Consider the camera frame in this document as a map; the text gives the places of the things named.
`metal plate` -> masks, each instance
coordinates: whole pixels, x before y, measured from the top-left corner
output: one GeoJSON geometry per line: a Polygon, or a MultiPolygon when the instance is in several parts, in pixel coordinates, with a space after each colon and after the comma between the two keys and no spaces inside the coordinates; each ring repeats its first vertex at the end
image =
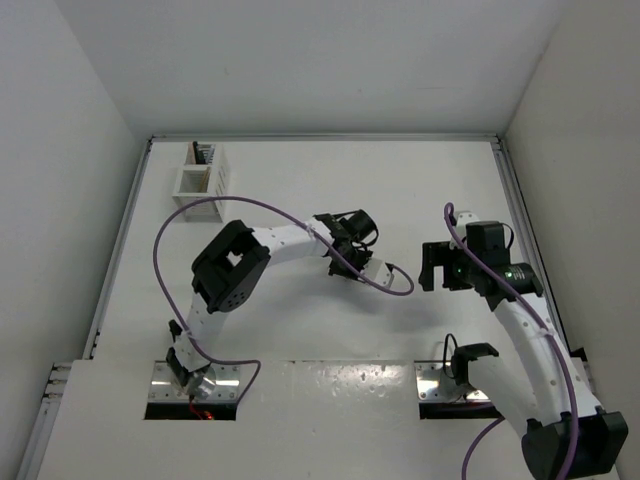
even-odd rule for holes
{"type": "MultiPolygon", "coordinates": [[[[240,386],[240,367],[211,366],[215,373],[212,379],[212,393],[207,398],[199,398],[200,403],[229,404],[235,403],[240,386]]],[[[188,403],[189,397],[174,382],[173,372],[166,362],[155,362],[153,376],[149,386],[147,401],[149,403],[188,403]]]]}
{"type": "Polygon", "coordinates": [[[442,361],[415,362],[414,366],[418,403],[489,403],[480,390],[460,387],[444,375],[442,361]]]}

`white container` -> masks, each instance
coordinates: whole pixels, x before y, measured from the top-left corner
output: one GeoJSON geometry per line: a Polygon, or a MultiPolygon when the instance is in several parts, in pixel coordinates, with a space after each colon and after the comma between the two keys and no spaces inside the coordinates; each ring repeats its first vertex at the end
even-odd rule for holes
{"type": "MultiPolygon", "coordinates": [[[[208,165],[194,165],[187,163],[178,168],[178,176],[173,189],[173,199],[178,206],[200,198],[227,195],[229,188],[229,162],[222,144],[211,145],[214,148],[213,158],[208,165]]],[[[198,217],[202,220],[214,222],[224,221],[224,211],[227,202],[206,202],[185,210],[186,218],[198,217]]]]}

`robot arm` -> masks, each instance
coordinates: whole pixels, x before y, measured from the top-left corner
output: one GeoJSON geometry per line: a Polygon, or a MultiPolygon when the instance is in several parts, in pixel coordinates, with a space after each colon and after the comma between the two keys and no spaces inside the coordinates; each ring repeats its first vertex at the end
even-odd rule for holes
{"type": "MultiPolygon", "coordinates": [[[[567,386],[549,336],[557,332],[549,318],[543,289],[526,263],[512,264],[499,222],[480,222],[470,212],[454,214],[456,233],[491,270],[511,285],[533,307],[543,328],[457,247],[455,242],[423,244],[420,284],[433,290],[434,267],[443,268],[443,286],[449,290],[473,288],[485,298],[505,328],[527,373],[528,383],[516,381],[499,352],[489,344],[461,346],[451,360],[457,385],[482,390],[522,438],[522,452],[536,480],[555,479],[567,453],[571,407],[567,386]]],[[[579,437],[567,478],[607,473],[613,467],[628,429],[619,412],[606,412],[576,371],[560,341],[577,400],[579,437]]]]}
{"type": "MultiPolygon", "coordinates": [[[[325,257],[331,244],[359,273],[383,287],[393,282],[393,267],[373,258],[364,241],[377,227],[363,211],[348,214],[321,214],[297,225],[276,228],[249,228],[241,220],[229,222],[196,258],[192,265],[193,300],[187,325],[182,331],[170,322],[174,343],[167,352],[167,362],[177,383],[191,396],[208,395],[207,369],[210,362],[194,348],[190,337],[206,351],[222,331],[230,312],[245,303],[264,270],[279,263],[305,257],[325,257]]],[[[357,279],[357,275],[332,259],[329,275],[357,279]]]]}

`purple cable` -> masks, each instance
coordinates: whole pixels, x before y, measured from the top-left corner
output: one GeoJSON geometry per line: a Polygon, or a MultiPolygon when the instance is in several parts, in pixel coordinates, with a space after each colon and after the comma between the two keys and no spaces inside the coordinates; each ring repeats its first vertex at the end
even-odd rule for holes
{"type": "Polygon", "coordinates": [[[469,450],[467,450],[467,454],[464,456],[464,461],[462,462],[462,480],[467,480],[467,469],[469,468],[469,461],[471,460],[471,455],[473,455],[473,451],[476,449],[480,440],[482,440],[487,433],[493,430],[495,427],[500,425],[504,421],[504,417],[498,418],[491,422],[489,425],[484,427],[478,436],[471,442],[469,446],[469,450]]]}
{"type": "MultiPolygon", "coordinates": [[[[456,229],[451,223],[451,218],[453,217],[453,210],[454,210],[454,207],[453,207],[453,203],[451,202],[447,203],[444,206],[444,221],[447,224],[447,229],[449,230],[451,237],[456,242],[458,247],[460,247],[460,249],[464,251],[465,254],[467,254],[467,256],[473,261],[473,263],[475,263],[487,275],[493,278],[503,290],[505,290],[509,295],[515,297],[520,302],[522,307],[529,313],[529,315],[531,315],[531,318],[533,318],[533,320],[538,324],[540,328],[544,328],[545,330],[548,330],[549,328],[547,327],[547,324],[544,322],[544,320],[542,320],[542,318],[540,318],[540,315],[538,315],[538,312],[535,311],[535,309],[529,304],[529,302],[527,302],[524,299],[524,297],[520,295],[511,285],[509,285],[502,278],[500,278],[498,274],[496,274],[487,265],[485,265],[482,262],[482,260],[480,260],[471,250],[469,250],[469,247],[467,247],[467,245],[460,239],[460,237],[456,232],[456,229]]],[[[560,468],[560,471],[558,472],[558,476],[556,477],[556,480],[565,480],[567,477],[567,474],[569,473],[569,470],[571,469],[571,464],[573,463],[573,459],[576,456],[576,449],[578,446],[578,432],[579,432],[578,402],[576,400],[576,392],[573,388],[573,383],[571,381],[571,374],[569,373],[569,367],[567,366],[567,362],[562,356],[562,350],[560,350],[560,346],[556,342],[555,338],[553,337],[548,337],[548,338],[549,338],[549,343],[551,344],[551,349],[555,353],[556,357],[558,357],[558,363],[560,364],[562,375],[564,376],[564,381],[567,385],[567,391],[569,393],[569,404],[571,406],[571,427],[569,430],[569,448],[567,449],[567,455],[564,459],[564,462],[562,462],[562,467],[560,468]]],[[[487,429],[487,431],[483,431],[476,440],[479,442],[480,439],[484,437],[484,435],[486,435],[486,433],[491,428],[487,429]]],[[[477,442],[474,441],[474,443],[471,444],[471,447],[469,447],[469,451],[472,452],[473,451],[472,449],[475,449],[476,445],[477,445],[477,442]]],[[[466,478],[466,469],[464,464],[462,467],[463,467],[462,478],[464,480],[466,478]]]]}
{"type": "MultiPolygon", "coordinates": [[[[253,200],[251,198],[237,197],[237,196],[232,196],[232,195],[221,195],[221,196],[217,196],[217,197],[201,198],[201,199],[195,200],[193,202],[187,203],[186,205],[183,205],[182,207],[178,208],[175,212],[173,212],[171,215],[169,215],[169,217],[164,221],[164,223],[160,227],[160,230],[158,230],[158,234],[156,235],[155,242],[153,243],[153,270],[154,270],[154,272],[156,274],[156,278],[158,279],[158,284],[160,285],[160,289],[162,290],[162,293],[164,294],[165,298],[167,299],[167,302],[169,302],[169,306],[171,307],[171,310],[173,310],[173,313],[176,316],[176,320],[178,320],[178,322],[182,326],[183,331],[185,331],[185,332],[189,332],[189,330],[190,330],[189,326],[187,325],[187,322],[184,320],[182,314],[180,313],[180,310],[178,310],[178,306],[176,305],[176,302],[173,300],[173,297],[171,296],[171,294],[169,293],[169,290],[167,289],[167,286],[165,285],[164,280],[162,279],[162,275],[160,274],[160,267],[158,266],[158,247],[160,246],[160,239],[162,238],[162,235],[164,234],[164,231],[167,229],[167,227],[173,221],[173,219],[176,218],[178,215],[180,215],[185,210],[187,210],[187,209],[189,209],[191,207],[195,207],[196,205],[200,205],[201,203],[214,202],[214,201],[219,201],[219,200],[234,200],[236,202],[251,203],[253,205],[257,205],[259,207],[266,208],[267,210],[270,210],[270,211],[272,211],[274,213],[277,213],[278,215],[283,216],[284,218],[286,218],[287,220],[289,220],[293,224],[299,226],[300,228],[302,228],[304,230],[308,230],[307,225],[304,222],[301,222],[297,218],[289,215],[287,212],[285,212],[283,210],[280,210],[277,207],[274,207],[273,205],[269,205],[269,204],[261,202],[259,200],[253,200]]],[[[399,296],[399,297],[410,295],[413,292],[413,289],[414,289],[413,280],[411,280],[411,277],[409,277],[407,272],[405,272],[403,269],[401,269],[397,265],[392,265],[392,267],[395,270],[398,270],[409,281],[409,289],[405,290],[403,292],[398,292],[398,291],[395,291],[395,290],[391,290],[391,289],[389,289],[389,288],[387,288],[387,287],[385,287],[383,285],[379,285],[379,284],[375,283],[374,281],[369,280],[365,276],[361,275],[360,272],[358,272],[353,266],[351,266],[351,264],[342,255],[340,255],[340,253],[335,248],[333,248],[333,246],[327,240],[322,238],[322,236],[319,233],[317,233],[315,230],[310,230],[310,231],[311,231],[311,233],[313,233],[313,235],[318,240],[320,240],[320,242],[322,242],[327,247],[327,249],[329,250],[329,252],[331,253],[331,255],[332,255],[332,257],[334,259],[336,259],[339,262],[341,262],[342,264],[344,264],[344,266],[347,267],[347,269],[351,273],[356,275],[358,278],[360,278],[365,283],[371,285],[374,288],[377,288],[381,292],[388,293],[389,295],[399,296]]],[[[218,360],[218,359],[213,358],[212,356],[210,356],[208,353],[206,353],[200,347],[200,345],[198,345],[198,342],[194,338],[192,338],[191,336],[189,336],[189,341],[191,342],[191,345],[193,345],[194,350],[196,352],[198,352],[200,355],[202,355],[202,357],[204,357],[207,360],[209,360],[211,363],[215,363],[215,364],[218,364],[218,365],[229,365],[229,366],[231,366],[231,365],[255,365],[256,366],[256,370],[253,373],[253,376],[251,377],[251,379],[249,380],[249,383],[247,383],[247,386],[245,387],[245,389],[242,391],[242,393],[238,397],[237,403],[240,404],[240,400],[242,400],[244,398],[246,393],[249,391],[249,388],[251,388],[251,385],[253,385],[253,382],[255,382],[256,377],[258,376],[258,373],[260,373],[260,369],[262,368],[262,363],[260,362],[260,360],[218,360]]]]}

